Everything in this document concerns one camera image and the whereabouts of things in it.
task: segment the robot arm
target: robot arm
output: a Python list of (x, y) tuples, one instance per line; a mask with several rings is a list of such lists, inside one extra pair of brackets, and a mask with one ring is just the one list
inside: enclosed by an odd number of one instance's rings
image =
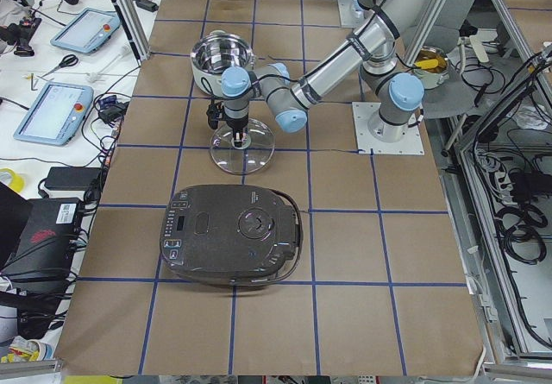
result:
[(367, 21), (295, 85), (290, 87), (285, 80), (289, 75), (282, 64), (252, 72), (232, 67), (224, 72), (223, 93), (232, 98), (225, 101), (224, 109), (238, 139), (240, 127), (247, 123), (243, 115), (247, 115), (251, 98), (262, 95), (279, 126), (286, 132), (296, 132), (306, 124), (305, 111), (360, 66), (361, 76), (381, 99), (379, 116), (384, 122), (392, 127), (408, 122), (421, 102), (423, 87), (408, 73), (392, 74), (396, 67), (395, 41), (416, 19), (423, 0), (358, 2), (367, 10)]

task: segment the white mounting plate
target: white mounting plate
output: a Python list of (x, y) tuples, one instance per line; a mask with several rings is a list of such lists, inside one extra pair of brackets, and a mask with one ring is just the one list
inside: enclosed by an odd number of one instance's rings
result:
[(357, 19), (351, 11), (351, 3), (353, 0), (337, 0), (337, 8), (339, 9), (339, 20), (342, 23), (342, 28), (358, 28), (366, 21), (364, 17)]
[[(418, 127), (408, 128), (405, 136), (397, 142), (383, 142), (368, 130), (368, 119), (380, 108), (379, 103), (353, 102), (356, 145), (360, 154), (423, 155), (422, 138)], [(415, 123), (412, 115), (408, 123)]]

